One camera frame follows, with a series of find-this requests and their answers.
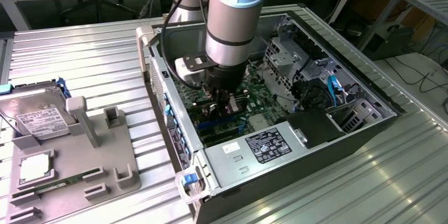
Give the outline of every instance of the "blue latch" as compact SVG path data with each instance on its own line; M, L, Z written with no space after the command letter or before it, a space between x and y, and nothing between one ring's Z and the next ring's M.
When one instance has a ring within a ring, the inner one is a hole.
M166 115L170 115L170 110L171 110L171 105L167 104L167 106L166 106Z
M196 175L196 173L184 175L183 181L182 181L182 184L184 186L188 186L188 185L191 185L191 184L194 184L196 182L198 182L198 175Z
M0 94L11 94L11 91L12 91L12 85L11 84L0 85Z

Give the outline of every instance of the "robotic arm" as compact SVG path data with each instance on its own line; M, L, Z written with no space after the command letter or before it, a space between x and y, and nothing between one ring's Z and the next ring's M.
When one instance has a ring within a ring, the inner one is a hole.
M180 0L178 6L199 7L199 1ZM210 0L206 56L214 66L206 69L206 82L220 104L231 102L243 82L262 5L263 0Z

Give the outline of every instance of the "power supply label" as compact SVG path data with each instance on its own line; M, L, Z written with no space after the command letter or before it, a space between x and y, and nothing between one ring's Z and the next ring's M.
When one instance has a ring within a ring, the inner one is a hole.
M58 108L18 115L18 119L26 126L30 133L35 136L44 136L68 129Z
M268 131L247 137L246 141L260 164L264 164L292 152L278 128L272 128Z

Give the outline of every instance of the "blue clip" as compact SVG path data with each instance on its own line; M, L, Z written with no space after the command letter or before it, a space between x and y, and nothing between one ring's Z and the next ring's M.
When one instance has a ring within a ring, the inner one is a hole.
M0 94L11 94L11 91L12 91L12 85L11 84L0 85Z
M192 173L192 174L187 174L183 176L183 181L182 181L182 184L183 186L188 186L194 183L198 182L198 175L196 173Z
M63 88L63 93L64 93L64 96L66 98L71 98L71 93L68 91L68 88L67 88L67 85L66 85L66 80L63 78L59 77L56 83L62 86Z
M167 106L166 106L166 115L170 115L170 110L171 110L171 105L170 104L167 104Z
M335 88L340 91L343 91L343 87L342 85L339 84L338 82L338 79L336 79L336 76L330 76L328 79L327 79L327 85L328 85L328 91L330 91L330 94L331 94L331 97L334 99L334 105L338 106L336 104L336 95L335 95Z

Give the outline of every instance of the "hard drive label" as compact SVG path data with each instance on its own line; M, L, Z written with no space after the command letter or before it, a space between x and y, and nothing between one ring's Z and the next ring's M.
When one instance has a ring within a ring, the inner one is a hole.
M35 136L44 136L68 129L58 108L18 115L18 119L26 126L30 133Z
M292 152L278 128L272 128L268 131L247 137L246 141L260 164Z

